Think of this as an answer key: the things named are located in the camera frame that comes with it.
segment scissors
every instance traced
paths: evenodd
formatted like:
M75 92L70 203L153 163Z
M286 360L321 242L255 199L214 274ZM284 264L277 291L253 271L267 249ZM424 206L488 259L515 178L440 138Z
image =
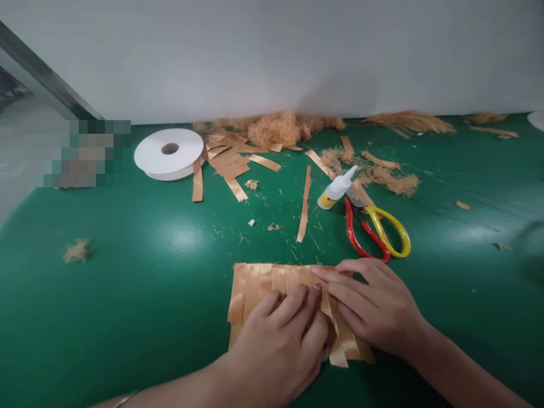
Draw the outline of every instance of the scissors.
M350 240L351 245L355 248L359 255L367 258L374 258L372 255L366 252L357 242L357 238L355 237L355 232L353 230L354 217L359 222L359 224L361 224L361 226L370 236L370 238L372 238L372 240L380 247L383 254L383 257L381 258L382 262L388 262L391 259L391 255L393 255L395 258L406 258L411 252L411 243L410 237L408 236L408 233L406 232L402 224L387 211L384 211L376 206L366 205L365 203L363 203L363 201L361 201L361 199L355 193L355 190L352 187L347 190L346 194L347 197L345 198L345 203L347 236ZM374 224L374 227L378 232L378 235L376 235L374 231L372 231L370 225L368 224L368 221L361 221L361 219L357 215L357 212L359 210L364 210L370 216L370 218L372 219L372 223ZM382 215L385 219L389 220L391 224L393 224L394 227L397 229L402 241L402 250L400 252L397 252L389 242L389 239L385 234L384 227L381 225L378 215Z

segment floor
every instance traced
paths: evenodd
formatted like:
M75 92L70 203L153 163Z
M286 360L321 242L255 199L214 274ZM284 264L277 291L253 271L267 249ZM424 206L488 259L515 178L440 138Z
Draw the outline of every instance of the floor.
M48 136L64 127L66 121L28 91L18 99L0 99L0 225L32 190L44 160L51 159Z

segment hand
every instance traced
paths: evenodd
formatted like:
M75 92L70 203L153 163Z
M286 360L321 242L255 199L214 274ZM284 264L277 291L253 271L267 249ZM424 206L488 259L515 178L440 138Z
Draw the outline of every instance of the hand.
M342 261L336 269L358 272L368 282L311 268L312 273L328 282L329 294L338 299L338 312L357 337L404 359L425 346L432 327L391 268L379 260L362 258Z
M320 285L300 284L284 301L274 290L255 307L231 351L215 363L227 385L239 389L236 406L286 406L317 377L328 335L316 309L320 296Z

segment metal frame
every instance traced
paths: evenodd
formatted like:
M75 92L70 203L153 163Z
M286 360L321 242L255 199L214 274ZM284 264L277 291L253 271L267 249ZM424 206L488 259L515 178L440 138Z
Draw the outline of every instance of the metal frame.
M103 120L97 111L0 21L0 66L67 120Z

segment scissor blade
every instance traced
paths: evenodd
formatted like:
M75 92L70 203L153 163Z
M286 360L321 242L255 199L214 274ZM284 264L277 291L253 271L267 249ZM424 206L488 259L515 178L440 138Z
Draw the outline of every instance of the scissor blade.
M363 201L361 201L361 199L359 198L359 196L357 195L353 187L349 187L348 190L346 191L346 194L355 207L364 208L367 206Z

